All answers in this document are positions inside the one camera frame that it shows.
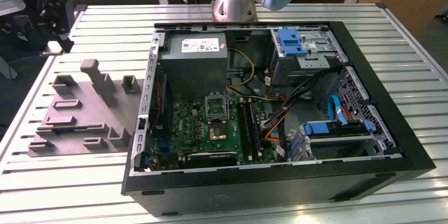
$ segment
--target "aluminum slotted table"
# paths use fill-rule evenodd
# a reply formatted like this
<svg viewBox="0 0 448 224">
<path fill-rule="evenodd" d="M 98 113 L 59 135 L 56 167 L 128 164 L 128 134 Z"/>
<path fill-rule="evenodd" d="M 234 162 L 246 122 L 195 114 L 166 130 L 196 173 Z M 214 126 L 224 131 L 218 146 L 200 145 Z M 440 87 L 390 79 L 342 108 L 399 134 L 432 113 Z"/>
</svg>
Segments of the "aluminum slotted table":
<svg viewBox="0 0 448 224">
<path fill-rule="evenodd" d="M 79 13 L 72 53 L 50 57 L 0 143 L 0 223 L 415 223 L 448 220 L 448 75 L 398 22 L 374 4 L 258 7 L 260 21 L 343 21 L 438 168 L 359 201 L 156 219 L 120 195 L 126 153 L 31 158 L 59 74 L 87 80 L 84 59 L 112 79 L 146 73 L 154 24 L 210 22 L 210 5 L 90 6 Z"/>
</svg>

